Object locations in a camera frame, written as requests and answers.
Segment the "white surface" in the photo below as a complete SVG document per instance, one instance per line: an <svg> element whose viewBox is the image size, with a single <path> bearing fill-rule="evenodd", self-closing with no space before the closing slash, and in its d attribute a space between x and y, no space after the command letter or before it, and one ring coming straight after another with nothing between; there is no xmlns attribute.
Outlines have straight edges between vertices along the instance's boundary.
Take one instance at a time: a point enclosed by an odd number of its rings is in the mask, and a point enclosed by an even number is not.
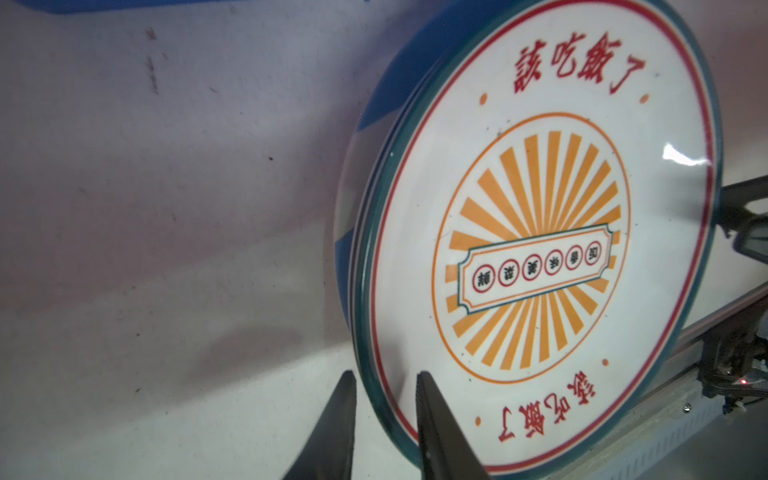
<svg viewBox="0 0 768 480"><path fill-rule="evenodd" d="M768 8L743 3L676 2L720 92L725 183L768 174ZM438 7L0 2L0 478L285 472L354 364L332 269L341 159ZM768 280L721 234L708 270L693 318ZM418 478L362 386L358 405L354 476Z"/></svg>

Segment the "round plate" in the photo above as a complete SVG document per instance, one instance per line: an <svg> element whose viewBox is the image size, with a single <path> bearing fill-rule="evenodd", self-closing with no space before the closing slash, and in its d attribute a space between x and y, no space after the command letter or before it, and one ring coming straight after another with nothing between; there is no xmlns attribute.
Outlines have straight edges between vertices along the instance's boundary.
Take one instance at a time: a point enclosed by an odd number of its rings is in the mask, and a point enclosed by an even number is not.
<svg viewBox="0 0 768 480"><path fill-rule="evenodd" d="M684 322L720 181L714 90L659 2L500 9L393 122L350 318L412 462L428 370L494 475L543 475L626 412Z"/></svg>

